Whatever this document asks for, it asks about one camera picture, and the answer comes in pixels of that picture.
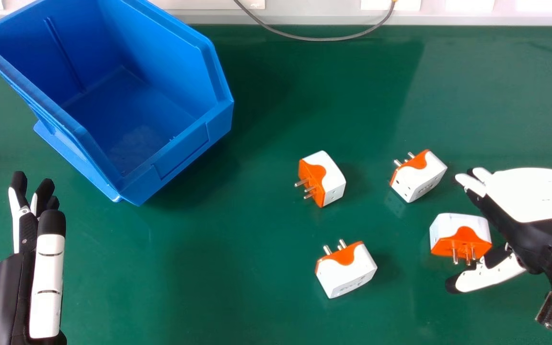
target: blue storage bin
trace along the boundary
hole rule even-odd
[[[230,130],[218,60],[146,0],[38,0],[0,20],[0,74],[35,131],[112,201],[142,205]]]

